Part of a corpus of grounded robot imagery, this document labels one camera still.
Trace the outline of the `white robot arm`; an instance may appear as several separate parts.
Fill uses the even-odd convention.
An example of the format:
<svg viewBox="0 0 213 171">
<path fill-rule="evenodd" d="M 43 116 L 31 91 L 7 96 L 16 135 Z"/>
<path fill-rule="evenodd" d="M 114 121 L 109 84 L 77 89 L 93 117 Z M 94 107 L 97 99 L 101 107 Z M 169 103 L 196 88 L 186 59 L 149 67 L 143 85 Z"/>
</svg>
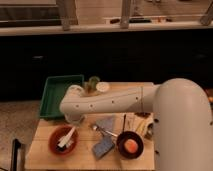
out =
<svg viewBox="0 0 213 171">
<path fill-rule="evenodd" d="M 90 113 L 151 113 L 156 171 L 213 171 L 213 112 L 205 91 L 191 80 L 174 78 L 96 96 L 82 96 L 71 86 L 60 111 L 69 122 Z"/>
</svg>

